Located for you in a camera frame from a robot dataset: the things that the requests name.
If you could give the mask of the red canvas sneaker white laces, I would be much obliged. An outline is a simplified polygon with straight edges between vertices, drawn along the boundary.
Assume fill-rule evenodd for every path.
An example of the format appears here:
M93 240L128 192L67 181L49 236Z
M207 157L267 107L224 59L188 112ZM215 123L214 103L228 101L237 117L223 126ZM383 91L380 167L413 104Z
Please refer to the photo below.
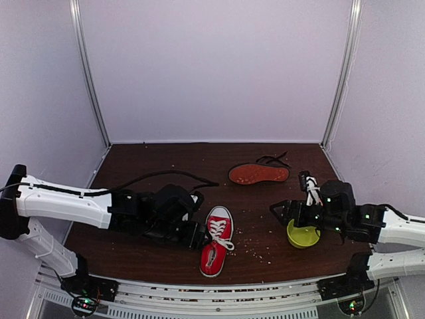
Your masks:
M235 248L232 242L234 223L226 207L216 206L207 215L206 224L210 237L202 249L200 272L207 278L214 278L221 273L227 252Z

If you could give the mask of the upturned shoe orange sole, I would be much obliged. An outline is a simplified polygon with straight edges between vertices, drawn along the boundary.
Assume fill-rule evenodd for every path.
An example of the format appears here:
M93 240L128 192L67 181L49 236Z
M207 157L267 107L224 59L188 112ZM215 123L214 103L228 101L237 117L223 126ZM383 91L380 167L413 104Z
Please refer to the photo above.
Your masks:
M262 156L254 162L238 164L228 171L228 179L237 185L283 183L290 176L291 166L284 162L287 151L276 156Z

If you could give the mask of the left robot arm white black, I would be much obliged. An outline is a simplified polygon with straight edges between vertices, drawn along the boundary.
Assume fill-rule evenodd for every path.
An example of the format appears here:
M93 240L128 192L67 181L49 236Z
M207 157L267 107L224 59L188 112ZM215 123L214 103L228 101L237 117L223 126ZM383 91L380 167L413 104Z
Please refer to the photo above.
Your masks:
M137 193L128 184L112 189L82 189L48 183L17 164L1 188L1 238L28 246L56 271L63 288L89 295L101 283L88 272L87 260L63 247L39 223L40 217L83 223L117 233L201 249L212 240L205 225L193 220L203 203L198 191L169 184Z

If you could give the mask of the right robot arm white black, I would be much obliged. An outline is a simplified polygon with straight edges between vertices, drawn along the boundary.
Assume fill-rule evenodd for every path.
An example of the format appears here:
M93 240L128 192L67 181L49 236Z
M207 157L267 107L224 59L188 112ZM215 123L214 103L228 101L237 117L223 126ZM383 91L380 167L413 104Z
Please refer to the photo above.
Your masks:
M270 212L286 226L335 231L342 240L368 244L401 244L411 250L398 253L356 253L340 286L356 292L366 281L424 274L424 218L405 215L389 204L357 205L351 184L339 180L317 186L312 177L301 183L306 200L285 200Z

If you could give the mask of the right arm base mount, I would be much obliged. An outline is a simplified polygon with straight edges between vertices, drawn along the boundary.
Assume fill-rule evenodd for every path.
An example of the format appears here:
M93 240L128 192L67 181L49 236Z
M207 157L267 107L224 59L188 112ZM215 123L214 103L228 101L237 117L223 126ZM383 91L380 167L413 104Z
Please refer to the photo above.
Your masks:
M339 310L347 316L360 316L367 311L365 292L375 288L374 280L367 275L372 253L355 253L345 274L321 279L317 282L322 301L336 299Z

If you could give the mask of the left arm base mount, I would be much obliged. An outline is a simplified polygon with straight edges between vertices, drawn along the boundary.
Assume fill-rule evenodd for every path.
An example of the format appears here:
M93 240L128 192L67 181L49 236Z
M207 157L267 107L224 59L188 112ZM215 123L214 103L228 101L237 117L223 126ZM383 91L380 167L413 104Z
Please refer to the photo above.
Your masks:
M76 255L77 269L71 277L56 274L60 287L71 297L71 310L77 318L87 318L95 313L101 301L113 302L118 282L89 275L88 262Z

